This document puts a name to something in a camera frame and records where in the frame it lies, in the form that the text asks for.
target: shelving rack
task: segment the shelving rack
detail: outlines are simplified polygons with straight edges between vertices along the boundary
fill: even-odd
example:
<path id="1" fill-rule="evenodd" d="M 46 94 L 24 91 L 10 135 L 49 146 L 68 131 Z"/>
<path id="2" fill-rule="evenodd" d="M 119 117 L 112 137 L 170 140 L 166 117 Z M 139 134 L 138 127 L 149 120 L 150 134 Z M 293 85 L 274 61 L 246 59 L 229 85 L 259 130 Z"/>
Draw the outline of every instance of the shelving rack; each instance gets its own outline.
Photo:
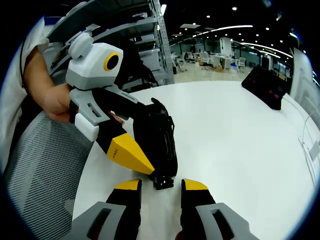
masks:
<path id="1" fill-rule="evenodd" d="M 133 15 L 138 13 L 147 13 L 147 17 L 132 22 Z M 93 35 L 95 43 L 134 39 L 139 51 L 159 49 L 160 70 L 152 73 L 160 85 L 174 83 L 169 39 L 159 0 L 91 0 L 73 9 L 56 23 L 47 38 L 51 43 L 61 42 L 65 45 L 70 38 L 91 24 L 100 26 L 100 33 Z M 143 39 L 147 35 L 153 35 L 153 38 Z M 49 73 L 52 75 L 66 69 L 70 59 L 67 54 L 49 69 Z M 131 88 L 142 82 L 136 80 L 126 83 L 124 87 Z"/>

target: floor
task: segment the floor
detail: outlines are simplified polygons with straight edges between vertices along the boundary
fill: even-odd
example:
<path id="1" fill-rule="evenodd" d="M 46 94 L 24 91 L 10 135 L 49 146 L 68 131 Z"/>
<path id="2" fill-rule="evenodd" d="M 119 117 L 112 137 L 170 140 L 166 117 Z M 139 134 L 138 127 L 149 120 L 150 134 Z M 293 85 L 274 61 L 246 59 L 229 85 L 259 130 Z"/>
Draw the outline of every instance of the floor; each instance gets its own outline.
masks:
<path id="1" fill-rule="evenodd" d="M 235 69 L 226 69 L 217 72 L 208 66 L 199 66 L 197 63 L 186 63 L 174 75 L 174 83 L 187 83 L 195 81 L 240 81 L 242 82 L 251 72 L 252 68 L 244 67 L 239 72 Z"/>

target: white table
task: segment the white table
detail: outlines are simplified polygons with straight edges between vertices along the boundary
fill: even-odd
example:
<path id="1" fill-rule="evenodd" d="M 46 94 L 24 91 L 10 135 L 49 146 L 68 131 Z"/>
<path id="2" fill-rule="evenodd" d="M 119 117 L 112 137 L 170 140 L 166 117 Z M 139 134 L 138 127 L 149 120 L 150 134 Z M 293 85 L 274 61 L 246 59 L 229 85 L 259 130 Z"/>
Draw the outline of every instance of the white table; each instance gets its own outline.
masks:
<path id="1" fill-rule="evenodd" d="M 160 100 L 173 118 L 178 159 L 174 187 L 155 190 L 146 176 L 107 159 L 94 144 L 73 219 L 96 202 L 105 202 L 119 183 L 141 178 L 138 239 L 173 240 L 182 229 L 181 179 L 188 178 L 205 184 L 215 201 L 245 218 L 261 240 L 284 239 L 296 226 L 314 187 L 298 142 L 302 129 L 296 130 L 304 121 L 291 104 L 282 100 L 282 110 L 272 110 L 232 81 L 179 83 L 132 95 L 144 104 L 151 103 L 151 97 Z M 132 119 L 124 128 L 133 136 Z"/>

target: white robot head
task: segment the white robot head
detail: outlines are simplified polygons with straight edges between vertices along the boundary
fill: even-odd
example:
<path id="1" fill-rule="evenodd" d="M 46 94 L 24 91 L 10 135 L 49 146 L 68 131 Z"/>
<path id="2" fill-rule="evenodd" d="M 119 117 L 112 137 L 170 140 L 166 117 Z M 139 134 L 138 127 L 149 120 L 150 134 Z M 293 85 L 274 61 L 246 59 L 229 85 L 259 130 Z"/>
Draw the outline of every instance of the white robot head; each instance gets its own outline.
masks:
<path id="1" fill-rule="evenodd" d="M 107 43 L 93 43 L 86 32 L 80 34 L 69 48 L 72 60 L 66 82 L 80 90 L 111 86 L 119 73 L 124 52 Z"/>

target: yellow plastic part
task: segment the yellow plastic part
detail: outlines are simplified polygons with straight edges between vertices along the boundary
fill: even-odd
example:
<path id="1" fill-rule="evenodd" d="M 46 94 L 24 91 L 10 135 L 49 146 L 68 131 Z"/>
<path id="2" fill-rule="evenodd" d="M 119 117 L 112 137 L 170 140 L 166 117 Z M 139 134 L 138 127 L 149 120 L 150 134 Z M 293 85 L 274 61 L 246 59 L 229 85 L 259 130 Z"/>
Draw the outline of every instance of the yellow plastic part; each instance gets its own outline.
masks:
<path id="1" fill-rule="evenodd" d="M 130 181 L 124 181 L 117 185 L 114 189 L 122 189 L 122 190 L 137 190 L 138 183 L 140 179 L 134 179 Z"/>
<path id="2" fill-rule="evenodd" d="M 119 57 L 119 54 L 114 52 L 114 53 L 111 53 L 104 61 L 104 64 L 103 64 L 103 69 L 105 71 L 111 71 L 112 69 L 108 69 L 108 62 L 110 60 L 110 58 L 112 58 L 113 56 L 118 56 Z"/>
<path id="3" fill-rule="evenodd" d="M 185 190 L 208 190 L 208 187 L 199 181 L 183 179 L 185 182 Z"/>
<path id="4" fill-rule="evenodd" d="M 139 173 L 149 175 L 155 170 L 129 133 L 114 137 L 106 155 L 117 164 Z"/>

